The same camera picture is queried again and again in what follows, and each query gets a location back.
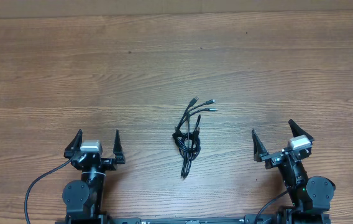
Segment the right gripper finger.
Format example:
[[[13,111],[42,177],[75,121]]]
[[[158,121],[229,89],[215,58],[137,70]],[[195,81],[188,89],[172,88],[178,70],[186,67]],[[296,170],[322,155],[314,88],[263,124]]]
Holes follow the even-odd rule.
[[[288,124],[290,126],[290,129],[292,131],[293,137],[298,137],[305,135],[309,141],[313,142],[314,137],[312,137],[310,134],[308,134],[306,131],[304,131],[302,128],[300,128],[292,119],[288,121]]]
[[[263,158],[268,156],[268,151],[265,146],[262,144],[255,130],[252,130],[252,140],[254,144],[254,161],[262,162]]]

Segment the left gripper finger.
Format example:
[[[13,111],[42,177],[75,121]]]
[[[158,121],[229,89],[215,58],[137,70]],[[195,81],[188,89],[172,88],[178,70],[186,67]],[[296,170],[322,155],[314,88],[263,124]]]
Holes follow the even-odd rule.
[[[80,150],[82,139],[83,139],[83,131],[79,129],[76,136],[65,148],[64,158],[72,158],[75,152]]]
[[[121,139],[120,139],[120,134],[118,129],[116,130],[116,135],[114,139],[113,153],[115,155],[116,164],[125,164],[126,158],[124,155],[124,151],[122,150]]]

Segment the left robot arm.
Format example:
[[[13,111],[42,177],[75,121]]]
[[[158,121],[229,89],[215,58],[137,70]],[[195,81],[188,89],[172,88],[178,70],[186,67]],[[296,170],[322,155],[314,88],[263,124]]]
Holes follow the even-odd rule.
[[[76,169],[81,178],[66,184],[62,199],[66,205],[64,223],[113,223],[111,216],[102,211],[104,183],[107,171],[114,171],[124,164],[126,158],[121,146],[119,131],[116,131],[112,158],[102,156],[99,140],[83,140],[79,130],[64,150],[64,157]]]

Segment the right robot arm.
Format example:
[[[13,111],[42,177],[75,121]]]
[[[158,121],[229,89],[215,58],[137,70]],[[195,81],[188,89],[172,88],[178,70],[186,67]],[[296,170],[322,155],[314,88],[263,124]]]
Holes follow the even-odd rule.
[[[264,162],[266,169],[277,168],[286,190],[267,202],[253,223],[330,223],[326,213],[331,208],[336,185],[322,176],[309,177],[302,160],[311,155],[314,137],[300,128],[292,119],[288,121],[293,138],[280,152],[269,153],[257,133],[252,131],[254,161]],[[274,215],[264,211],[284,195],[289,195],[292,206],[282,206]]]

